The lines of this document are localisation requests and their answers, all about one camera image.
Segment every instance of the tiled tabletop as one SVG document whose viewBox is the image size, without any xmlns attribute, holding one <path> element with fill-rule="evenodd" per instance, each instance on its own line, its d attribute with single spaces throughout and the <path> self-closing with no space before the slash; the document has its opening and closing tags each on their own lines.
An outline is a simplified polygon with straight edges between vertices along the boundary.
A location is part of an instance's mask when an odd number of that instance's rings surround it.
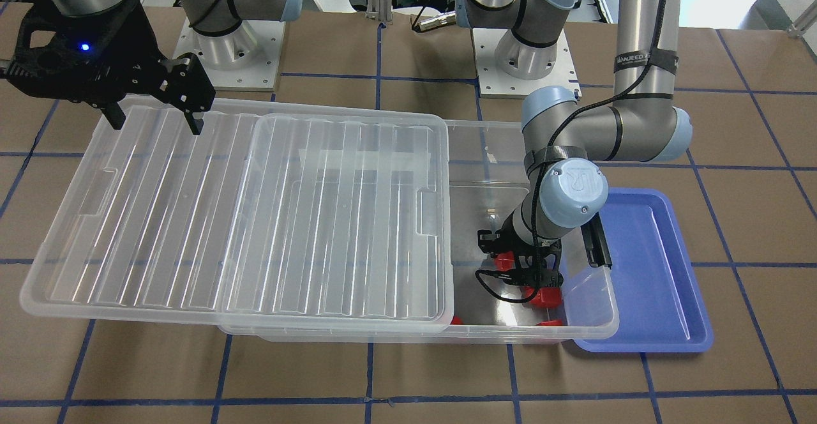
<svg viewBox="0 0 817 424">
<path fill-rule="evenodd" d="M 26 9 L 3 8 L 0 57 Z M 184 14 L 148 14 L 171 54 Z M 467 31 L 415 34 L 394 17 L 305 13 L 276 95 L 220 96 L 519 119 L 520 101 L 479 97 Z M 609 96 L 616 27 L 567 34 L 585 100 Z M 99 115 L 0 81 L 0 422 L 817 422 L 817 66 L 777 31 L 681 29 L 679 49 L 691 150 L 600 165 L 611 185 L 674 203 L 715 331 L 695 355 L 273 343 L 29 316 L 20 286 Z"/>
</svg>

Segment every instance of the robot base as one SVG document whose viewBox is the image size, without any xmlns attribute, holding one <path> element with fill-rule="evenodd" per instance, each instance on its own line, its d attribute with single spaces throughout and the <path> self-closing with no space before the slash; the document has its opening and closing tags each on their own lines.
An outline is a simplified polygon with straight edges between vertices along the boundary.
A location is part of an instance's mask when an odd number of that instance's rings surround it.
<svg viewBox="0 0 817 424">
<path fill-rule="evenodd" d="M 474 57 L 479 75 L 479 94 L 484 98 L 525 98 L 540 87 L 562 86 L 581 97 L 576 68 L 567 45 L 564 32 L 559 36 L 558 57 L 550 74 L 540 80 L 522 80 L 503 72 L 497 65 L 496 52 L 499 40 L 506 29 L 473 28 Z"/>
<path fill-rule="evenodd" d="M 247 20 L 245 23 L 248 23 L 253 30 L 262 51 L 253 57 L 253 61 L 248 66 L 236 70 L 216 69 L 208 64 L 206 59 L 203 59 L 202 64 L 204 64 L 207 76 L 216 90 L 275 92 L 285 23 L 266 22 L 266 20 Z M 188 26 L 189 24 L 187 20 L 184 20 L 184 28 L 176 44 L 175 56 L 184 54 L 184 52 L 198 52 L 194 38 L 197 34 Z"/>
</svg>

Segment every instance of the silver robot arm tube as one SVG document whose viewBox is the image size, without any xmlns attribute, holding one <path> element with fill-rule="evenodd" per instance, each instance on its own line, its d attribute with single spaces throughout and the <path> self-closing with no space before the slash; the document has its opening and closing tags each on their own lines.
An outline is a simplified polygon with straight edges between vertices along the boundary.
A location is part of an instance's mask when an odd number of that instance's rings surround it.
<svg viewBox="0 0 817 424">
<path fill-rule="evenodd" d="M 616 94 L 636 82 L 648 60 L 652 66 L 635 89 L 611 106 L 586 110 L 563 125 L 580 108 L 572 92 L 544 87 L 525 99 L 522 125 L 531 193 L 513 213 L 513 236 L 534 244 L 531 202 L 537 186 L 537 245 L 549 245 L 587 223 L 606 202 L 607 181 L 590 160 L 671 160 L 689 147 L 689 115 L 672 106 L 679 6 L 680 0 L 666 0 L 659 45 L 651 52 L 659 0 L 621 0 Z"/>
</svg>

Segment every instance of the red object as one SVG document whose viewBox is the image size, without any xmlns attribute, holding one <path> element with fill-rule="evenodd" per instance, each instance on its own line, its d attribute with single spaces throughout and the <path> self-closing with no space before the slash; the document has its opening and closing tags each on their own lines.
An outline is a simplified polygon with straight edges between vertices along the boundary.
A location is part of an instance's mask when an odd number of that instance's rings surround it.
<svg viewBox="0 0 817 424">
<path fill-rule="evenodd" d="M 554 319 L 554 320 L 548 320 L 546 322 L 539 322 L 536 325 L 537 325 L 537 327 L 564 327 L 564 323 L 561 321 L 561 319 Z"/>
<path fill-rule="evenodd" d="M 500 253 L 493 259 L 493 265 L 497 267 L 497 270 L 507 273 L 516 266 L 513 252 Z"/>
<path fill-rule="evenodd" d="M 530 287 L 526 287 L 523 295 L 527 298 L 531 290 Z M 554 287 L 540 288 L 539 295 L 530 301 L 530 304 L 537 308 L 557 308 L 561 303 L 561 290 Z"/>
</svg>

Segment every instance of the white mounting plate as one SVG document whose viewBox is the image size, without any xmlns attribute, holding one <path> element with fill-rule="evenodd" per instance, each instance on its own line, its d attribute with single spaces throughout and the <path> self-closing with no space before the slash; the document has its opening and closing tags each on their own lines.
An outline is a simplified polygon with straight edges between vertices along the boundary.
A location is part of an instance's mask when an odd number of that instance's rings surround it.
<svg viewBox="0 0 817 424">
<path fill-rule="evenodd" d="M 557 61 L 551 73 L 540 80 L 522 80 L 503 72 L 497 65 L 494 52 L 499 40 L 505 35 L 506 29 L 473 28 L 474 58 L 476 72 L 479 76 L 479 93 L 484 98 L 525 98 L 529 93 L 540 87 L 562 86 L 573 90 L 577 97 L 581 97 L 581 87 L 578 86 L 576 68 L 573 65 L 573 56 L 567 45 L 564 31 L 557 41 Z"/>
<path fill-rule="evenodd" d="M 278 63 L 281 59 L 281 49 L 283 47 L 284 22 L 268 22 L 268 20 L 248 20 L 258 36 L 258 43 L 262 46 L 258 58 L 255 58 L 250 66 L 239 70 L 216 70 L 204 65 L 207 76 L 216 90 L 244 90 L 257 92 L 275 92 L 275 84 L 278 77 Z M 184 28 L 181 29 L 179 42 L 173 57 L 179 57 L 185 52 L 193 52 L 193 29 L 190 22 L 184 20 Z"/>
</svg>

